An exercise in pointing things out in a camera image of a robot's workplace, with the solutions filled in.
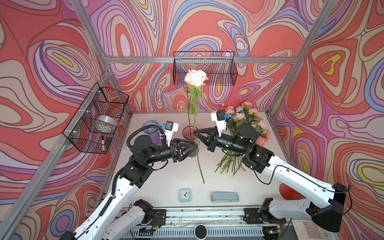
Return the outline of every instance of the black mounting plate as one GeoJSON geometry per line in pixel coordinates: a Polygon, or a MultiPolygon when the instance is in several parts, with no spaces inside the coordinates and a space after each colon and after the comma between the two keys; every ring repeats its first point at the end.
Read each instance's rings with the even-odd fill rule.
{"type": "Polygon", "coordinates": [[[258,224],[263,223],[260,219],[261,215],[258,213],[259,208],[255,209],[244,209],[244,217],[243,220],[247,222],[247,224],[258,224]]]}
{"type": "Polygon", "coordinates": [[[167,217],[167,210],[166,209],[153,209],[152,215],[153,215],[152,221],[150,223],[152,226],[156,227],[157,225],[164,225],[166,223],[166,217],[167,217]],[[155,216],[159,216],[163,221],[161,222],[155,216]]]}

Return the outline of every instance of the aluminum frame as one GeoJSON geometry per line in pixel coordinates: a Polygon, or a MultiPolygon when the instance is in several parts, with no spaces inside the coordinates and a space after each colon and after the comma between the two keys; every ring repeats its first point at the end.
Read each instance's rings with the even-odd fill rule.
{"type": "MultiPolygon", "coordinates": [[[[272,103],[270,104],[269,108],[267,109],[267,118],[269,122],[272,125],[273,131],[276,133],[276,127],[269,116],[270,109],[273,109],[278,104],[278,99],[284,94],[286,88],[293,80],[293,77],[295,73],[297,72],[300,63],[303,61],[305,54],[309,50],[309,47],[313,43],[314,39],[316,38],[319,30],[323,26],[326,18],[328,17],[329,13],[331,12],[333,6],[338,2],[338,0],[326,0],[322,9],[319,12],[318,17],[316,18],[312,28],[309,30],[307,37],[305,38],[299,53],[296,57],[234,57],[235,63],[289,63],[292,64],[290,69],[287,72],[286,77],[283,80],[283,83],[278,89],[278,92],[275,94],[274,99],[272,100],[272,103]]],[[[73,7],[75,9],[76,14],[79,17],[79,20],[81,24],[84,27],[84,30],[86,32],[86,35],[90,39],[91,44],[93,45],[96,54],[99,58],[99,61],[101,65],[103,66],[105,72],[101,79],[99,80],[100,86],[105,86],[109,79],[111,79],[111,84],[114,88],[120,89],[120,85],[111,71],[110,64],[112,63],[173,63],[173,57],[110,57],[106,56],[105,52],[103,51],[100,42],[97,38],[97,35],[95,33],[94,28],[92,27],[90,18],[86,12],[85,7],[81,3],[80,0],[72,0],[73,7]]],[[[95,92],[91,92],[88,99],[92,99],[92,95],[95,92]]],[[[85,100],[82,106],[80,106],[79,110],[85,110],[88,104],[90,103],[90,100],[85,100]]],[[[72,124],[76,124],[76,122],[79,120],[81,114],[79,111],[75,114],[73,117],[73,120],[71,121],[71,124],[68,126],[71,126],[72,124]]],[[[283,151],[285,150],[284,145],[279,141],[280,145],[283,147],[283,151]]],[[[6,216],[3,218],[2,222],[0,223],[0,240],[9,240],[15,230],[17,229],[18,225],[22,221],[23,217],[27,213],[29,207],[35,200],[36,196],[44,186],[46,180],[52,173],[54,167],[56,166],[57,162],[65,152],[65,149],[69,146],[69,141],[66,139],[65,136],[61,136],[60,139],[56,142],[55,146],[52,148],[52,150],[49,152],[43,163],[40,165],[34,176],[31,178],[31,180],[28,182],[27,186],[24,188],[21,195],[18,197],[16,202],[12,205],[11,209],[8,211],[6,216]]],[[[107,179],[106,182],[110,182],[113,171],[111,174],[108,173],[108,177],[110,179],[107,179]]]]}
{"type": "MultiPolygon", "coordinates": [[[[222,57],[193,57],[215,59],[222,57]]],[[[113,63],[173,63],[174,58],[170,56],[148,56],[148,57],[114,57],[107,56],[106,61],[113,63]]],[[[233,57],[235,63],[296,63],[297,57],[233,57]]]]}
{"type": "Polygon", "coordinates": [[[289,84],[293,81],[296,72],[299,70],[299,67],[304,61],[305,55],[308,53],[309,48],[317,37],[318,33],[321,30],[321,27],[324,25],[329,13],[332,11],[333,7],[337,4],[339,0],[326,0],[323,7],[321,8],[319,15],[315,19],[312,28],[309,30],[307,37],[304,39],[303,44],[300,47],[300,50],[297,54],[297,61],[293,64],[287,72],[283,82],[281,83],[279,89],[277,90],[271,104],[267,109],[267,113],[270,113],[270,110],[274,109],[277,104],[279,104],[279,99],[285,93],[289,84]]]}

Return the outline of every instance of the black cable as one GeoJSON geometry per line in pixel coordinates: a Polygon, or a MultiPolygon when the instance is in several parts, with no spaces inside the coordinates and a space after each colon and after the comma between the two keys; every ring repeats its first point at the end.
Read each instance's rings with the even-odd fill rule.
{"type": "Polygon", "coordinates": [[[152,168],[153,169],[153,171],[157,171],[157,170],[160,170],[160,169],[163,169],[163,168],[165,168],[166,167],[166,165],[168,164],[168,159],[166,160],[167,162],[164,164],[164,166],[162,166],[161,168],[159,168],[159,169],[154,169],[154,168],[152,168]]]}
{"type": "Polygon", "coordinates": [[[271,180],[269,181],[269,183],[265,183],[265,182],[261,181],[260,178],[257,176],[255,170],[254,170],[253,172],[255,173],[255,175],[256,175],[256,177],[257,177],[257,179],[258,179],[259,181],[261,181],[262,183],[264,183],[264,184],[266,184],[266,185],[269,185],[269,184],[271,184],[271,182],[272,182],[273,175],[275,174],[275,170],[276,170],[276,168],[279,167],[279,166],[281,166],[281,167],[285,167],[286,169],[288,169],[288,170],[290,170],[290,171],[292,171],[292,172],[294,172],[294,173],[296,173],[296,174],[302,176],[303,178],[307,179],[308,181],[310,181],[310,182],[316,184],[317,186],[319,186],[319,187],[321,187],[321,188],[323,188],[324,190],[327,190],[327,191],[329,191],[329,192],[333,192],[333,193],[346,193],[346,192],[348,192],[349,199],[351,200],[351,206],[350,206],[349,209],[348,209],[345,213],[343,213],[342,215],[347,214],[347,213],[352,209],[352,198],[351,198],[351,193],[350,193],[350,190],[351,190],[352,186],[351,186],[350,184],[348,185],[348,188],[347,188],[346,191],[343,191],[343,192],[339,192],[339,191],[337,191],[337,192],[336,192],[336,191],[331,191],[331,190],[326,189],[326,188],[323,187],[323,186],[320,186],[319,184],[315,183],[315,182],[312,181],[311,179],[308,179],[307,177],[305,177],[305,176],[299,174],[298,172],[295,172],[295,171],[293,171],[293,170],[291,170],[291,169],[289,169],[288,167],[283,166],[283,165],[277,165],[277,166],[274,168],[274,170],[273,170],[273,172],[272,172],[271,180]]]}
{"type": "Polygon", "coordinates": [[[277,238],[277,240],[279,240],[283,235],[284,235],[284,233],[285,233],[285,231],[287,230],[287,228],[288,228],[288,226],[291,224],[291,221],[292,221],[292,219],[291,220],[289,220],[289,223],[288,223],[288,225],[285,227],[285,229],[284,229],[284,231],[283,231],[283,233],[280,235],[280,237],[278,237],[277,238]]]}
{"type": "Polygon", "coordinates": [[[122,167],[120,170],[118,170],[118,172],[116,173],[115,177],[113,178],[111,194],[114,195],[114,196],[115,196],[115,192],[116,192],[116,184],[117,184],[118,178],[120,176],[120,173],[123,170],[124,170],[124,167],[122,167]]]}
{"type": "Polygon", "coordinates": [[[343,213],[343,215],[347,214],[347,213],[349,212],[349,210],[352,209],[352,198],[351,198],[351,193],[349,192],[349,190],[348,190],[348,195],[349,195],[349,199],[351,200],[351,205],[350,205],[350,207],[348,208],[348,210],[347,210],[345,213],[343,213]]]}
{"type": "Polygon", "coordinates": [[[130,229],[129,231],[131,232],[131,235],[132,235],[133,239],[136,240],[137,238],[135,238],[135,237],[133,236],[132,230],[130,229]]]}
{"type": "Polygon", "coordinates": [[[224,152],[224,149],[221,149],[221,151],[223,151],[223,153],[225,153],[226,155],[231,156],[231,157],[241,157],[240,154],[228,154],[228,153],[224,152]]]}
{"type": "Polygon", "coordinates": [[[156,129],[158,129],[161,133],[161,136],[162,136],[162,139],[161,139],[161,143],[163,144],[163,147],[165,147],[167,145],[167,138],[164,134],[164,131],[161,127],[157,126],[157,125],[147,125],[147,126],[144,126],[144,127],[141,127],[139,128],[138,130],[134,131],[128,138],[127,138],[127,147],[128,148],[131,148],[132,145],[130,144],[130,141],[131,139],[136,136],[139,132],[145,130],[145,129],[148,129],[148,128],[151,128],[151,127],[154,127],[156,129]]]}
{"type": "Polygon", "coordinates": [[[269,183],[265,183],[265,182],[261,181],[260,178],[257,176],[256,171],[254,170],[253,172],[255,173],[255,175],[256,175],[256,177],[257,177],[257,179],[258,179],[259,181],[261,181],[261,182],[264,183],[265,185],[269,185],[269,184],[271,184],[271,182],[272,182],[272,180],[273,180],[273,175],[275,174],[275,170],[276,170],[276,168],[277,168],[278,166],[282,166],[282,167],[284,167],[283,165],[277,165],[277,166],[275,167],[275,169],[274,169],[273,172],[272,172],[272,177],[271,177],[271,180],[269,181],[269,183]]]}
{"type": "Polygon", "coordinates": [[[337,191],[337,192],[336,192],[336,191],[331,191],[331,190],[329,190],[329,189],[327,189],[327,188],[325,188],[325,187],[323,187],[323,186],[317,184],[316,182],[312,181],[311,179],[309,179],[309,178],[307,178],[307,177],[301,175],[300,173],[295,172],[294,170],[292,170],[292,169],[290,169],[290,168],[288,168],[288,167],[286,167],[286,166],[283,166],[283,165],[277,165],[277,166],[275,167],[275,169],[273,170],[273,173],[272,173],[271,180],[272,180],[272,178],[273,178],[273,174],[274,174],[276,168],[279,167],[279,166],[280,166],[280,167],[285,167],[285,168],[288,169],[289,171],[292,171],[292,172],[298,174],[300,177],[305,178],[306,180],[312,182],[313,184],[317,185],[318,187],[320,187],[320,188],[322,188],[322,189],[324,189],[324,190],[327,190],[327,191],[329,191],[329,192],[333,192],[333,193],[346,193],[346,192],[349,192],[349,190],[352,188],[351,185],[348,185],[347,190],[345,190],[345,191],[343,191],[343,192],[340,192],[340,191],[337,191]]]}
{"type": "Polygon", "coordinates": [[[80,234],[80,236],[78,236],[77,238],[75,238],[75,240],[77,240],[79,237],[81,237],[81,235],[83,235],[84,233],[86,233],[87,232],[87,230],[99,219],[99,217],[100,216],[97,216],[97,218],[95,219],[95,221],[93,221],[93,223],[91,223],[88,227],[87,227],[87,229],[84,231],[84,232],[82,232],[81,234],[80,234]]]}
{"type": "Polygon", "coordinates": [[[130,203],[129,204],[129,206],[128,206],[128,210],[126,211],[126,212],[123,212],[122,214],[121,214],[121,216],[123,216],[124,214],[126,214],[127,212],[129,212],[129,210],[132,208],[132,203],[130,203]]]}

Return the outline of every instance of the clock face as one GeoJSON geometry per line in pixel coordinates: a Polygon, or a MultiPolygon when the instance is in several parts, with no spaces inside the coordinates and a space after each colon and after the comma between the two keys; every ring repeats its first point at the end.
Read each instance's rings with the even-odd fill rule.
{"type": "Polygon", "coordinates": [[[190,197],[190,194],[189,194],[188,189],[180,190],[180,199],[181,200],[187,200],[187,199],[189,199],[189,197],[190,197]]]}

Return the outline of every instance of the white bowl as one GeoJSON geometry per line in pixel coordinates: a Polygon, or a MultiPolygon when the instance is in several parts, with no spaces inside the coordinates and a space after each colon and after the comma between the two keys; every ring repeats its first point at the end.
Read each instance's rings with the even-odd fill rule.
{"type": "Polygon", "coordinates": [[[107,116],[107,115],[100,115],[96,119],[99,121],[108,123],[108,124],[102,124],[102,123],[96,124],[96,129],[100,132],[103,132],[103,133],[112,134],[114,132],[116,126],[118,125],[118,123],[116,122],[116,120],[114,118],[111,118],[110,116],[107,116]]]}

